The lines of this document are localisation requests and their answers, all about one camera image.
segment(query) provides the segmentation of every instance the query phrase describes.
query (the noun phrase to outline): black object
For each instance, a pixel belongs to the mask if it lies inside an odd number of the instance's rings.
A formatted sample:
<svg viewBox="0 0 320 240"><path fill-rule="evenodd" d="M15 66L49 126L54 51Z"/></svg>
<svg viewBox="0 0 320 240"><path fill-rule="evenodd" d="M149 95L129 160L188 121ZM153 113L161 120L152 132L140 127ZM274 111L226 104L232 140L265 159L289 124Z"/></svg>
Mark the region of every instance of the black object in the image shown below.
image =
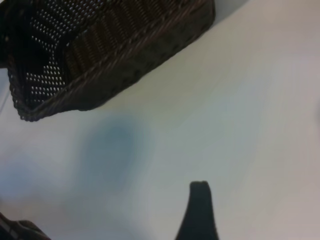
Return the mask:
<svg viewBox="0 0 320 240"><path fill-rule="evenodd" d="M0 3L0 68L8 68L10 61L36 74L49 63L49 54L32 40L29 22L41 0L4 0Z"/></svg>
<svg viewBox="0 0 320 240"><path fill-rule="evenodd" d="M206 181L190 184L189 202L176 240L219 240Z"/></svg>

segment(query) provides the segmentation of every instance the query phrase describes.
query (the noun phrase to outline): basket rim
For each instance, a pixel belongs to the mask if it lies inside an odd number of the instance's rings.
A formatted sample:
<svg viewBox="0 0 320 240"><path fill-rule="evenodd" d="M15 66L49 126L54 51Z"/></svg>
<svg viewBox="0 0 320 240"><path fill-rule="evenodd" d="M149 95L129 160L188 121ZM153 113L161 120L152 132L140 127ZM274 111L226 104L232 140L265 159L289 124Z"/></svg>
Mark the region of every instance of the basket rim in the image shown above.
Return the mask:
<svg viewBox="0 0 320 240"><path fill-rule="evenodd" d="M18 110L18 114L20 115L21 119L33 122L58 113L59 111L56 111L56 109L61 107L64 102L70 99L75 93L81 91L86 84L94 81L102 73L108 72L122 60L128 59L134 55L142 48L144 44L150 43L166 30L172 28L186 15L207 1L213 2L213 0L182 0L177 7L166 12L161 18L150 22L144 28L137 31L123 44L119 45L117 49L110 53L110 56L112 57L105 56L89 70L72 80L62 90L57 92L57 94L45 100L33 109L29 108L24 102L24 97L21 93L21 85L19 82L19 73L17 72L14 58L11 56L9 58L8 67L8 74L11 75L9 78L10 91L13 98L14 107ZM93 20L85 23L85 27L81 27L81 32L83 33L83 31L88 28L89 23L94 23L96 20L97 18L95 17Z"/></svg>

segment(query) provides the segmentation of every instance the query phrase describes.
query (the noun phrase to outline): white table surface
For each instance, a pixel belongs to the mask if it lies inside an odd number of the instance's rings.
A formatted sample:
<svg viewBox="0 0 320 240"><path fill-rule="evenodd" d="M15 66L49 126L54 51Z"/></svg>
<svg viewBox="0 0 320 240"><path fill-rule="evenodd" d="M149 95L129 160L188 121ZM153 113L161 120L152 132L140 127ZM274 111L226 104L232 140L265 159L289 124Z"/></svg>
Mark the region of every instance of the white table surface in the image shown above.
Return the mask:
<svg viewBox="0 0 320 240"><path fill-rule="evenodd" d="M221 240L320 239L320 1L217 6L202 38L98 109L28 123L8 98L0 211L53 240L173 240L207 180Z"/></svg>

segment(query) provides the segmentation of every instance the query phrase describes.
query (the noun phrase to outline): woven basket wall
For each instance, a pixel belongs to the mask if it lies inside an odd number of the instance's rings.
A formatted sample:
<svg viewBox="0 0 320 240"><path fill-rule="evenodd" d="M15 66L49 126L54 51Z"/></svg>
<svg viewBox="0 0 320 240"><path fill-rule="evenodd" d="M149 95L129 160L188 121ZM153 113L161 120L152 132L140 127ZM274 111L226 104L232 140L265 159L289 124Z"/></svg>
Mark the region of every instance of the woven basket wall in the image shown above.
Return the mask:
<svg viewBox="0 0 320 240"><path fill-rule="evenodd" d="M30 18L50 54L42 74L14 57L8 75L21 119L91 110L210 28L213 0L46 0Z"/></svg>

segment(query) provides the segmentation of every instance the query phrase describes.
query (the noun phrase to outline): wicker basket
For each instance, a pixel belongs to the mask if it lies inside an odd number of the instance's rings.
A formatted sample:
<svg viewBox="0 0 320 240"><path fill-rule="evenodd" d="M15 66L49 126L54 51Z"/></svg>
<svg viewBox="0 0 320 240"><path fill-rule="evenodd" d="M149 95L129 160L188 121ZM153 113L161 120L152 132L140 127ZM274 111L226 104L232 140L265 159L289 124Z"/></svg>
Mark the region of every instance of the wicker basket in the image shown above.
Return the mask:
<svg viewBox="0 0 320 240"><path fill-rule="evenodd" d="M208 30L215 6L213 0L45 0L28 14L30 40L49 60L37 72L9 52L7 68L14 107L32 122L102 105Z"/></svg>

